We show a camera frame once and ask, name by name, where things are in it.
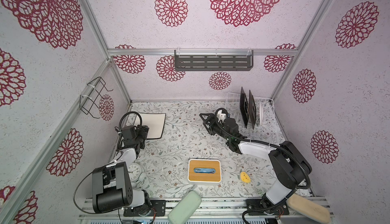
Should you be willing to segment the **white square plate black rim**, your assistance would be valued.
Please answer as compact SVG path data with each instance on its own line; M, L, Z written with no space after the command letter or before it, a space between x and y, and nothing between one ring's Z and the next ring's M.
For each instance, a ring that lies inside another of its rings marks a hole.
M143 125L149 127L148 140L160 139L163 136L166 114L165 113L140 113Z

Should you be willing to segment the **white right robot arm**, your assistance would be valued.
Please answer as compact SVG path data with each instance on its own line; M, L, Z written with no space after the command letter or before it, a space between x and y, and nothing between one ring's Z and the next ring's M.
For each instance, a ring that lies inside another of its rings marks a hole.
M312 167L292 142L284 141L277 145L249 139L239 132L236 120L224 108L199 116L207 132L222 137L230 151L270 160L276 180L263 195L262 208L270 210L284 205L297 190L311 187L309 174Z

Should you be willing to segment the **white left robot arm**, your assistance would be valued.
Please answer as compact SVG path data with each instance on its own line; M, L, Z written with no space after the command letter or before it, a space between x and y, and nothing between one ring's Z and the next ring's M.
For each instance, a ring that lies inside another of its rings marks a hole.
M129 166L145 148L149 127L130 125L118 130L120 139L116 151L119 158L92 172L92 206L96 214L130 207L138 215L147 215L152 203L145 190L134 189Z

